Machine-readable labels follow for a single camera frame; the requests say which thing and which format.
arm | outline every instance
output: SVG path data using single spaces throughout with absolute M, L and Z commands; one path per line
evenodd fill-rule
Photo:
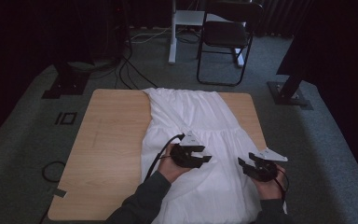
M 278 173 L 277 180 L 283 186 L 284 169 L 277 165 L 281 171 Z M 284 213 L 282 207 L 282 192 L 278 184 L 271 180 L 260 182 L 252 179 L 260 196 L 262 211 L 258 213 L 255 224 L 292 224 L 294 221 Z
M 158 215 L 162 200 L 168 193 L 171 184 L 189 168 L 177 166 L 169 157 L 172 145 L 166 149 L 160 159 L 158 169 L 142 183 L 135 193 L 124 200 L 104 223 L 151 223 Z

white fabric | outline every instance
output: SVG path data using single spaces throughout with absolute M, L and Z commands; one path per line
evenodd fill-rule
M 164 198 L 154 224 L 249 223 L 260 211 L 252 180 L 238 157 L 250 162 L 257 152 L 217 92 L 147 89 L 152 120 L 142 148 L 142 181 L 163 146 L 179 133 L 192 131 L 212 159 L 181 175 Z

stand base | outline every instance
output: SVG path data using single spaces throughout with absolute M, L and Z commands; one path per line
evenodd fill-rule
M 303 110 L 313 110 L 309 100 L 304 99 L 300 89 L 291 98 L 281 97 L 280 90 L 284 82 L 267 82 L 276 105 L 299 105 Z
M 74 77 L 75 79 L 70 85 L 63 86 L 60 82 L 60 75 L 58 75 L 50 90 L 45 91 L 42 99 L 59 99 L 61 95 L 82 95 L 90 73 L 74 72 Z

wooden tabletop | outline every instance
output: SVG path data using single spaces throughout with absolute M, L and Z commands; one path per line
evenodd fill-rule
M 252 97 L 220 92 L 258 149 L 266 148 Z M 141 181 L 150 103 L 143 91 L 96 90 L 48 211 L 51 220 L 105 220 Z

forearm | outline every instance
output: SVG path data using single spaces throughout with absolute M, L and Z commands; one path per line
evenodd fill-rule
M 255 224 L 292 224 L 294 221 L 284 213 L 282 200 L 261 200 L 262 211 L 258 213 Z
M 151 223 L 170 187 L 171 183 L 156 171 L 104 223 Z

